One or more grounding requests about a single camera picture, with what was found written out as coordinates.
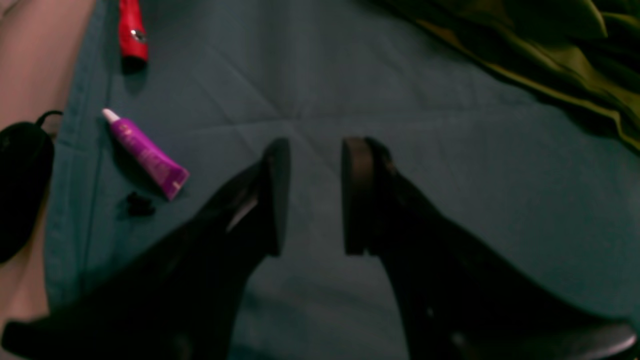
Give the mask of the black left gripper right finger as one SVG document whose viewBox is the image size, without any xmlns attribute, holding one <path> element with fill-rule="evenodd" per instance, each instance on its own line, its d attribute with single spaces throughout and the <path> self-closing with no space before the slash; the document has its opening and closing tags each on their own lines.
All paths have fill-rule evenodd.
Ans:
<svg viewBox="0 0 640 360">
<path fill-rule="evenodd" d="M 378 257 L 412 360 L 637 360 L 639 331 L 563 301 L 445 217 L 373 137 L 342 141 L 345 252 Z"/>
</svg>

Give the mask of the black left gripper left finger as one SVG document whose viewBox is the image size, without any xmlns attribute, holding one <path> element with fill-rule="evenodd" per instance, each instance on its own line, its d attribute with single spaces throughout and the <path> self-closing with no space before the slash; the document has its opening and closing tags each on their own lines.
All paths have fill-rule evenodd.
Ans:
<svg viewBox="0 0 640 360">
<path fill-rule="evenodd" d="M 282 250 L 291 150 L 272 141 L 188 222 L 82 298 L 6 324 L 28 360 L 224 360 L 247 280 Z"/>
</svg>

